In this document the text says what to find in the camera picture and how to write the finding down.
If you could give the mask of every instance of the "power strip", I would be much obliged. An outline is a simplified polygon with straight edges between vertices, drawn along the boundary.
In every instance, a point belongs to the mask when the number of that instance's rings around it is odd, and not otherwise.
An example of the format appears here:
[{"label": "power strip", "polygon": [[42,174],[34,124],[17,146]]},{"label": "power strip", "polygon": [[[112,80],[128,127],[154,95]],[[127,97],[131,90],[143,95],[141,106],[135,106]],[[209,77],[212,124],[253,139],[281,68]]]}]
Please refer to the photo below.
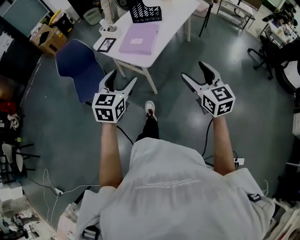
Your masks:
[{"label": "power strip", "polygon": [[236,163],[239,163],[239,166],[244,165],[245,159],[244,158],[238,158],[237,160],[234,159]]}]

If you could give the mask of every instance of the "chair seat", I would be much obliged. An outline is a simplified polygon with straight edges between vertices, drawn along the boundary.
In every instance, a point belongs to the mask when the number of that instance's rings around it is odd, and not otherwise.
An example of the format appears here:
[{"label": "chair seat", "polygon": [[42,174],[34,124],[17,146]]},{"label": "chair seat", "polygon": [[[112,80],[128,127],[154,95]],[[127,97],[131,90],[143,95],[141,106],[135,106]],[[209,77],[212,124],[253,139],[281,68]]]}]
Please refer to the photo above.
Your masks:
[{"label": "chair seat", "polygon": [[203,0],[198,0],[198,2],[200,2],[200,5],[193,12],[193,15],[197,17],[205,17],[210,5]]},{"label": "chair seat", "polygon": [[104,77],[102,68],[98,62],[95,62],[73,79],[80,103],[83,104],[94,97]]},{"label": "chair seat", "polygon": [[9,164],[13,163],[13,146],[7,143],[2,144],[2,151]]}]

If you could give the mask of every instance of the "table leg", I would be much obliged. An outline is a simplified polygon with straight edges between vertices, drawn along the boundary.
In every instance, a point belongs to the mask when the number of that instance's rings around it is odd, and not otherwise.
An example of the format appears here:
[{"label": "table leg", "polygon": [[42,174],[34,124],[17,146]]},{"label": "table leg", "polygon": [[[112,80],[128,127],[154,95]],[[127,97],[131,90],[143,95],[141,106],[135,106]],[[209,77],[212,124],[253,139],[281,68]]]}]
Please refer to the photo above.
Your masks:
[{"label": "table leg", "polygon": [[116,59],[114,59],[114,58],[113,58],[113,61],[114,61],[114,63],[117,65],[117,68],[118,68],[118,70],[120,71],[121,75],[122,75],[123,77],[126,77],[126,75],[125,75],[125,73],[124,73],[124,71],[123,71],[121,65],[118,63],[118,61],[117,61]]},{"label": "table leg", "polygon": [[243,27],[243,30],[245,29],[245,27],[246,27],[246,25],[248,24],[249,20],[250,20],[250,17],[248,17],[248,19],[246,20],[246,23],[245,23],[245,25],[244,25],[244,27]]},{"label": "table leg", "polygon": [[187,41],[191,41],[191,17],[187,20]]},{"label": "table leg", "polygon": [[221,7],[221,4],[222,4],[222,0],[220,1],[219,8],[217,9],[217,15],[218,15],[218,13],[219,13],[219,10],[220,10],[220,7]]},{"label": "table leg", "polygon": [[148,72],[148,69],[146,69],[145,67],[143,67],[142,70],[144,71],[144,75],[146,76],[148,82],[150,83],[150,86],[151,86],[153,92],[155,94],[157,94],[158,91],[156,90],[156,87],[155,87],[154,82],[153,82],[153,80],[152,80],[152,78],[150,76],[150,73]]},{"label": "table leg", "polygon": [[254,23],[254,19],[252,20],[252,22],[251,22],[250,26],[248,27],[248,29],[251,28],[253,23]]},{"label": "table leg", "polygon": [[258,36],[260,36],[260,35],[262,35],[263,34],[263,32],[267,29],[267,27],[268,27],[269,25],[268,24],[266,24],[266,26],[263,28],[263,30],[261,31],[261,33],[258,35]]}]

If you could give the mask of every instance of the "black wire basket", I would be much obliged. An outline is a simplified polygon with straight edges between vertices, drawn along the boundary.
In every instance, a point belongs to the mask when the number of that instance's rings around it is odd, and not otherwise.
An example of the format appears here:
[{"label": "black wire basket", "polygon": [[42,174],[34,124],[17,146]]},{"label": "black wire basket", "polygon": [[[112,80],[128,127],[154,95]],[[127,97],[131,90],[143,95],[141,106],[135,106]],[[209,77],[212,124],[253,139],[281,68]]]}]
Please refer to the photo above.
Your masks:
[{"label": "black wire basket", "polygon": [[142,0],[127,0],[133,23],[148,23],[161,21],[160,7],[147,7]]}]

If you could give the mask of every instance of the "cardboard box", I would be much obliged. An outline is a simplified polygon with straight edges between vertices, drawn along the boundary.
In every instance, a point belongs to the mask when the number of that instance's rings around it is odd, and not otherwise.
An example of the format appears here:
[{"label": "cardboard box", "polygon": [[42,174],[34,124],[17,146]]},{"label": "cardboard box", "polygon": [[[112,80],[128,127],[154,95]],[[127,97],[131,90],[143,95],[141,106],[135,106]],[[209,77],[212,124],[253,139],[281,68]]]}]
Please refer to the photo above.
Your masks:
[{"label": "cardboard box", "polygon": [[[44,42],[40,44],[41,36],[46,32],[49,34],[46,40],[44,39]],[[43,52],[55,55],[66,44],[68,38],[57,27],[50,28],[48,25],[42,24],[42,27],[30,41]]]}]

